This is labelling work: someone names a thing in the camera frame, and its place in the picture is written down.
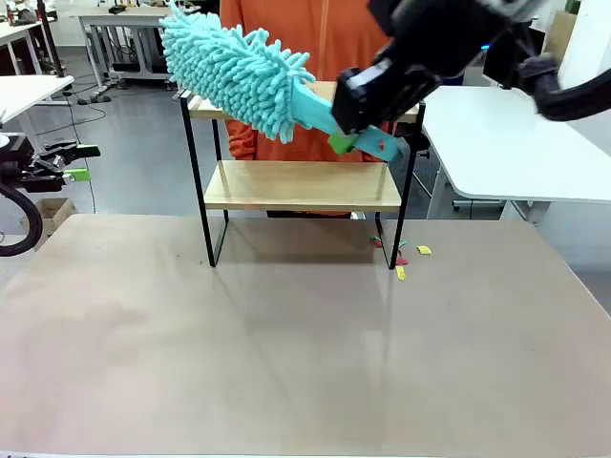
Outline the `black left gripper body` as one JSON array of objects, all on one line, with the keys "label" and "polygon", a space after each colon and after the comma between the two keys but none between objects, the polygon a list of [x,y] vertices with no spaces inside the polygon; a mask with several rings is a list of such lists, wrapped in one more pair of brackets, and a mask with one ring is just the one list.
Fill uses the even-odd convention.
[{"label": "black left gripper body", "polygon": [[12,189],[35,192],[34,149],[25,135],[8,135],[1,147],[1,183]]}]

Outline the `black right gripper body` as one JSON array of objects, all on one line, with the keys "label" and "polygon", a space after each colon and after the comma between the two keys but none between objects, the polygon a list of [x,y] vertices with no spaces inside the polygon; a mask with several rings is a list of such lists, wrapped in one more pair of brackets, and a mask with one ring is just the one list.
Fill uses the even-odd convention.
[{"label": "black right gripper body", "polygon": [[441,78],[462,73],[508,23],[484,1],[371,1],[369,12],[390,39],[374,64],[399,72],[422,68]]}]

